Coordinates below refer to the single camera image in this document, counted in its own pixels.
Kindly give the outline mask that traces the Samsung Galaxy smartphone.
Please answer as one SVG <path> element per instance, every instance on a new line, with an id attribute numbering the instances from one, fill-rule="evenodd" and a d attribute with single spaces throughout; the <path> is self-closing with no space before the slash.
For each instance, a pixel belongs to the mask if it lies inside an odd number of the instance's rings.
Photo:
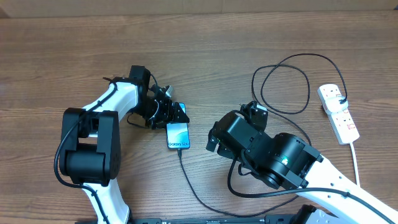
<path id="1" fill-rule="evenodd" d="M 188 123 L 172 121 L 166 125 L 167 147 L 170 150 L 189 149 Z"/>

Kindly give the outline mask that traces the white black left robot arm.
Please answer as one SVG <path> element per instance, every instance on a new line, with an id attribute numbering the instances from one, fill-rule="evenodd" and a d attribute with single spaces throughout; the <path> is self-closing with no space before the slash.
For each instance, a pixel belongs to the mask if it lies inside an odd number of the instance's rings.
<path id="1" fill-rule="evenodd" d="M 121 167 L 119 123 L 128 113 L 144 118 L 149 129 L 189 123 L 171 86 L 150 85 L 154 79 L 144 66 L 133 65 L 128 77 L 114 77 L 96 101 L 63 113 L 61 141 L 53 170 L 57 180 L 88 196 L 97 223 L 134 223 L 117 181 Z"/>

